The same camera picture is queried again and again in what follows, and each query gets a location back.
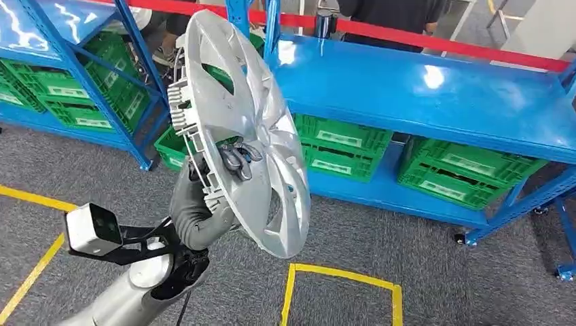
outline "wheel cover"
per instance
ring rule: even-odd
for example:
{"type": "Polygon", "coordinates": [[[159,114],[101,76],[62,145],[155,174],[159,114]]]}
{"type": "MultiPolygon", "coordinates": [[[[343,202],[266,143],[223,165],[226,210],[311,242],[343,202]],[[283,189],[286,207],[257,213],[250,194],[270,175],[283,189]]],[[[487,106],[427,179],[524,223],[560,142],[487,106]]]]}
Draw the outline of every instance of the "wheel cover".
{"type": "Polygon", "coordinates": [[[274,76],[248,39],[208,10],[190,19],[184,50],[185,77],[168,89],[170,113],[177,132],[192,140],[209,165],[203,181],[207,203],[212,207],[210,202],[225,198],[260,248],[293,257],[308,234],[310,190],[298,134],[274,76]],[[202,63],[224,70],[233,94],[202,63]],[[264,157],[250,163],[249,181],[226,170],[216,147],[237,136],[264,157]],[[273,192],[281,208],[269,216],[273,192]]]}

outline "gray glove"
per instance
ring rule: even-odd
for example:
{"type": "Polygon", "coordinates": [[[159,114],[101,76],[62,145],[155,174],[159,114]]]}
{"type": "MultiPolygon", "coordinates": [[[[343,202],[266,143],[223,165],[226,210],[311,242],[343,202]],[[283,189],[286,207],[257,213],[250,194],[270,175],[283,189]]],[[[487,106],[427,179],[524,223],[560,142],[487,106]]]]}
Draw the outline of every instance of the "gray glove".
{"type": "Polygon", "coordinates": [[[223,143],[218,146],[224,166],[241,181],[252,179],[250,163],[262,160],[262,155],[256,148],[244,143],[242,137],[236,137],[233,142],[223,143]]]}
{"type": "MultiPolygon", "coordinates": [[[[170,217],[182,243],[192,250],[203,250],[230,230],[235,216],[226,201],[210,213],[198,173],[190,167],[188,157],[184,162],[170,201],[170,217]]],[[[206,163],[199,169],[200,173],[207,172],[206,163]]]]}
{"type": "MultiPolygon", "coordinates": [[[[224,142],[219,146],[224,166],[241,181],[252,179],[250,162],[262,160],[262,155],[254,147],[244,144],[242,137],[224,142]]],[[[213,214],[204,201],[203,184],[200,176],[206,179],[209,171],[204,160],[195,171],[186,157],[180,170],[178,182],[170,201],[170,217],[182,242],[192,250],[203,250],[218,240],[232,226],[239,227],[234,212],[225,200],[217,205],[213,214]]]]}

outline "gray carpet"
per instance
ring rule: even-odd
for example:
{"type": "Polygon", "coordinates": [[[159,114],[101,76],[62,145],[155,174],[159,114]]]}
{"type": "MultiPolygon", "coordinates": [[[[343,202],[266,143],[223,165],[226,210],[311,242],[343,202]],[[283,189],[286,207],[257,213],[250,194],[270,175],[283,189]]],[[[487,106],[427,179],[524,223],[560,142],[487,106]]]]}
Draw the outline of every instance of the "gray carpet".
{"type": "MultiPolygon", "coordinates": [[[[3,127],[0,184],[77,204],[93,201],[127,224],[151,225],[165,216],[176,173],[163,165],[145,173],[122,151],[3,127]]],[[[56,238],[62,215],[0,198],[0,216],[4,305],[56,238]]],[[[400,284],[405,325],[573,325],[576,285],[551,275],[554,264],[569,258],[555,212],[513,223],[475,249],[455,245],[455,231],[444,223],[314,196],[308,241],[291,261],[400,284]]],[[[236,234],[211,249],[211,260],[211,276],[194,293],[184,325],[280,320],[289,261],[236,234]]],[[[55,323],[86,306],[122,270],[60,251],[8,325],[55,323]]],[[[155,324],[173,325],[180,307],[155,324]]],[[[391,294],[298,272],[290,311],[291,325],[390,325],[391,294]]]]}

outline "green plastic crate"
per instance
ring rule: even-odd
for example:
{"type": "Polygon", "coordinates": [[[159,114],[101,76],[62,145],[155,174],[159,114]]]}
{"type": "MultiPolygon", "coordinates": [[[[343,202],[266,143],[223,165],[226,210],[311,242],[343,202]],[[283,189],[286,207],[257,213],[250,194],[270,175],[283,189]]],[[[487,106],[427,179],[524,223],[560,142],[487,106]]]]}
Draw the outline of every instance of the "green plastic crate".
{"type": "Polygon", "coordinates": [[[250,33],[250,43],[254,46],[260,56],[264,56],[264,39],[260,36],[250,33]]]}
{"type": "Polygon", "coordinates": [[[304,159],[308,169],[368,182],[378,168],[382,154],[365,156],[325,147],[315,140],[301,138],[304,159]]]}
{"type": "MultiPolygon", "coordinates": [[[[174,128],[170,126],[154,143],[154,147],[167,167],[180,171],[180,168],[184,165],[184,158],[188,154],[184,137],[177,136],[174,128]]],[[[191,143],[190,149],[194,150],[194,146],[191,143]]]]}
{"type": "Polygon", "coordinates": [[[0,63],[0,101],[17,105],[38,113],[43,113],[46,108],[32,95],[22,83],[0,63]]]}
{"type": "Polygon", "coordinates": [[[475,211],[508,190],[423,163],[410,168],[403,166],[398,182],[475,211]]]}
{"type": "Polygon", "coordinates": [[[52,113],[60,123],[70,128],[84,130],[114,132],[114,129],[106,117],[95,106],[83,103],[53,101],[47,99],[44,101],[48,111],[52,113]]]}
{"type": "MultiPolygon", "coordinates": [[[[108,119],[94,104],[85,104],[82,100],[67,98],[66,101],[55,101],[54,97],[40,98],[46,104],[48,111],[60,120],[62,124],[71,128],[114,132],[108,119]]],[[[124,95],[111,104],[120,121],[126,129],[134,132],[140,117],[149,104],[148,93],[129,84],[124,88],[124,95]]]]}
{"type": "Polygon", "coordinates": [[[294,115],[294,123],[301,138],[313,139],[340,151],[368,156],[381,156],[393,135],[388,130],[302,114],[294,115]]]}
{"type": "Polygon", "coordinates": [[[424,137],[412,137],[407,146],[411,147],[412,166],[425,163],[506,188],[547,164],[546,160],[424,137]]]}
{"type": "MultiPolygon", "coordinates": [[[[102,32],[90,40],[85,49],[132,77],[138,75],[130,52],[119,35],[102,32]]],[[[104,95],[113,100],[122,96],[122,90],[130,83],[128,80],[85,56],[79,55],[78,58],[104,95]]],[[[88,93],[68,71],[7,59],[2,59],[2,63],[36,96],[53,96],[55,101],[74,98],[84,104],[92,104],[88,93]]]]}

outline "crate label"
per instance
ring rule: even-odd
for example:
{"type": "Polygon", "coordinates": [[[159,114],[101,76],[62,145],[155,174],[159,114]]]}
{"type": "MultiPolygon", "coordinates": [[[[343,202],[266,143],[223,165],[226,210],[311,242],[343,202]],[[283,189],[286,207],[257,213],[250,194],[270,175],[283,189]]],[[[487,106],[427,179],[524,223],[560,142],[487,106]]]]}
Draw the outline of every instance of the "crate label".
{"type": "Polygon", "coordinates": [[[48,86],[48,92],[52,95],[58,95],[58,96],[90,98],[86,90],[83,90],[82,88],[48,86]]]}
{"type": "Polygon", "coordinates": [[[424,181],[420,184],[420,187],[424,188],[424,189],[428,189],[432,192],[436,192],[442,195],[445,195],[447,197],[450,198],[454,198],[457,200],[464,200],[464,197],[466,196],[465,193],[463,192],[458,192],[456,190],[441,186],[441,185],[437,185],[436,183],[430,182],[430,181],[424,181]]]}
{"type": "Polygon", "coordinates": [[[322,139],[323,141],[331,141],[333,143],[340,143],[348,146],[362,147],[362,139],[360,138],[348,137],[342,134],[335,134],[333,132],[329,132],[326,130],[318,131],[318,135],[316,136],[316,138],[322,139]]]}
{"type": "Polygon", "coordinates": [[[20,102],[20,100],[16,96],[10,94],[0,93],[0,100],[18,105],[24,105],[24,103],[20,102]]]}
{"type": "Polygon", "coordinates": [[[180,160],[176,160],[175,158],[170,158],[170,163],[174,164],[175,166],[180,166],[180,167],[182,167],[184,165],[184,162],[182,162],[180,160]]]}
{"type": "Polygon", "coordinates": [[[124,115],[126,115],[126,117],[128,117],[128,119],[132,119],[132,117],[134,116],[134,113],[136,113],[136,110],[140,107],[140,104],[142,103],[143,99],[144,99],[144,94],[142,94],[142,92],[138,92],[138,94],[134,97],[134,99],[130,103],[130,106],[124,112],[124,115]]]}
{"type": "Polygon", "coordinates": [[[480,173],[481,175],[488,175],[490,177],[493,176],[494,173],[496,172],[496,168],[493,166],[480,164],[478,162],[467,160],[454,154],[448,154],[444,156],[442,158],[442,161],[450,163],[455,166],[460,166],[461,168],[465,168],[470,171],[480,173]]]}
{"type": "Polygon", "coordinates": [[[312,167],[322,168],[324,170],[330,170],[338,173],[344,173],[345,175],[352,175],[352,168],[349,166],[337,165],[320,160],[314,160],[314,162],[312,162],[312,167]]]}
{"type": "Polygon", "coordinates": [[[76,118],[76,124],[80,125],[80,126],[112,129],[112,125],[110,124],[110,122],[108,122],[106,120],[92,120],[92,119],[84,119],[82,117],[77,117],[76,118]]]}
{"type": "MultiPolygon", "coordinates": [[[[120,71],[124,71],[124,69],[126,68],[126,61],[124,59],[120,59],[118,60],[116,65],[114,65],[114,67],[120,71]]],[[[104,79],[104,84],[106,84],[106,86],[110,88],[112,87],[112,85],[114,85],[117,79],[118,74],[113,71],[110,71],[108,73],[108,76],[106,76],[106,78],[104,79]]]]}

